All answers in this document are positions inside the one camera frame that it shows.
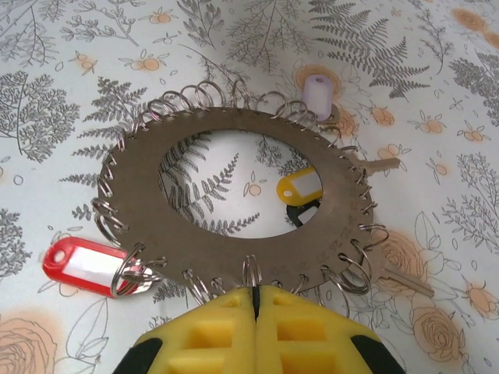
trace black rubber edge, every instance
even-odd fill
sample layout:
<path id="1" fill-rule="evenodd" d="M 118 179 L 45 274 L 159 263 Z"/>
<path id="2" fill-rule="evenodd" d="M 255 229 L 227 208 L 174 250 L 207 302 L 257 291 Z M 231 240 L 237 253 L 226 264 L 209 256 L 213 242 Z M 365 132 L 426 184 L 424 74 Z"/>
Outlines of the black rubber edge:
<path id="1" fill-rule="evenodd" d="M 286 214 L 288 214 L 289 220 L 297 227 L 300 228 L 303 226 L 303 222 L 299 220 L 300 214 L 306 212 L 308 209 L 311 207 L 315 206 L 317 209 L 319 209 L 320 206 L 320 200 L 315 199 L 312 200 L 311 202 L 302 205 L 302 206 L 291 206 L 287 205 L 286 206 Z"/>
<path id="2" fill-rule="evenodd" d="M 251 300 L 253 301 L 256 321 L 260 315 L 260 286 L 251 287 Z"/>
<path id="3" fill-rule="evenodd" d="M 351 341 L 373 374 L 405 374 L 383 343 L 364 335 L 356 335 Z"/>
<path id="4" fill-rule="evenodd" d="M 130 348 L 112 374 L 147 374 L 161 345 L 160 338 L 152 337 Z"/>

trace yellow foam object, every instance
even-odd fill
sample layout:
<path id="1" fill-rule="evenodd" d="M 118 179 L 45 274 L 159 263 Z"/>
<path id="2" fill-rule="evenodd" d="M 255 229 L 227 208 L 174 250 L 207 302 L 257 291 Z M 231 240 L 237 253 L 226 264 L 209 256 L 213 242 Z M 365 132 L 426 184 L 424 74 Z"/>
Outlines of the yellow foam object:
<path id="1" fill-rule="evenodd" d="M 115 374 L 372 374 L 358 336 L 380 344 L 365 326 L 280 288 L 237 288 L 145 333 Z M 133 350 L 154 340 L 147 364 L 152 350 Z"/>
<path id="2" fill-rule="evenodd" d="M 307 177 L 310 177 L 312 181 L 314 181 L 314 179 L 317 179 L 317 188 L 311 193 L 302 196 L 296 188 L 295 182 L 299 178 Z M 290 206 L 303 206 L 312 200 L 322 197 L 322 185 L 320 184 L 320 179 L 317 175 L 317 172 L 315 171 L 315 168 L 313 166 L 310 166 L 309 168 L 302 169 L 300 171 L 297 171 L 296 173 L 281 178 L 278 182 L 276 192 L 279 196 L 279 199 L 284 204 Z"/>

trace plastic key fob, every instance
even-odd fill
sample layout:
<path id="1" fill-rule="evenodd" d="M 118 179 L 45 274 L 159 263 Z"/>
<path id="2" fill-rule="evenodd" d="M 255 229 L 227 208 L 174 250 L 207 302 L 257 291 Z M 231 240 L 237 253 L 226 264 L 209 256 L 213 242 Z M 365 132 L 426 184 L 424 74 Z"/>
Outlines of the plastic key fob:
<path id="1" fill-rule="evenodd" d="M 290 206 L 286 207 L 286 213 L 289 220 L 297 227 L 300 228 L 306 224 L 313 215 L 319 210 L 320 201 L 313 200 L 303 206 Z"/>
<path id="2" fill-rule="evenodd" d="M 277 194 L 286 205 L 303 206 L 322 197 L 322 183 L 311 166 L 282 178 L 278 182 Z"/>
<path id="3" fill-rule="evenodd" d="M 68 237 L 54 243 L 43 258 L 43 271 L 47 277 L 59 283 L 91 291 L 113 298 L 111 282 L 116 270 L 122 265 L 126 252 L 85 239 Z M 141 270 L 132 266 L 131 270 Z M 127 285 L 120 280 L 118 289 Z M 152 282 L 144 282 L 132 288 L 130 294 L 148 290 Z"/>
<path id="4" fill-rule="evenodd" d="M 314 74 L 305 79 L 303 102 L 317 115 L 317 121 L 325 121 L 331 116 L 333 95 L 333 83 L 326 76 Z"/>

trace metal key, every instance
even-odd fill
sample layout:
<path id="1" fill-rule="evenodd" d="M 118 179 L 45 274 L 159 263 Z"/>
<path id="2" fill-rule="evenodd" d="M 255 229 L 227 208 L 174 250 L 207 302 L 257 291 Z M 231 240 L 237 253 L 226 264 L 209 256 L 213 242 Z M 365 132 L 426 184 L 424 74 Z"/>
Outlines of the metal key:
<path id="1" fill-rule="evenodd" d="M 380 278 L 392 279 L 429 298 L 432 298 L 435 295 L 435 291 L 429 284 L 422 282 L 418 277 L 411 274 L 403 273 L 396 265 L 385 259 L 381 249 L 374 248 L 366 254 L 373 274 L 371 283 L 377 282 Z M 363 260 L 362 268 L 369 273 L 369 266 L 367 263 L 366 260 Z M 354 266 L 351 266 L 349 269 L 357 277 L 362 277 L 362 272 L 359 269 L 356 269 Z"/>

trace yellow key tag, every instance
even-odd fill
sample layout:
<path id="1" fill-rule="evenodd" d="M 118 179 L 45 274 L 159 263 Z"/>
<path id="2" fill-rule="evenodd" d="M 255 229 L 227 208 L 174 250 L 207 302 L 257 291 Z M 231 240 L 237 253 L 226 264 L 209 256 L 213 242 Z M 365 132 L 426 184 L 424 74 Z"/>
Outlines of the yellow key tag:
<path id="1" fill-rule="evenodd" d="M 302 206 L 322 197 L 322 183 L 313 166 L 310 166 L 281 179 L 277 193 L 284 204 Z"/>

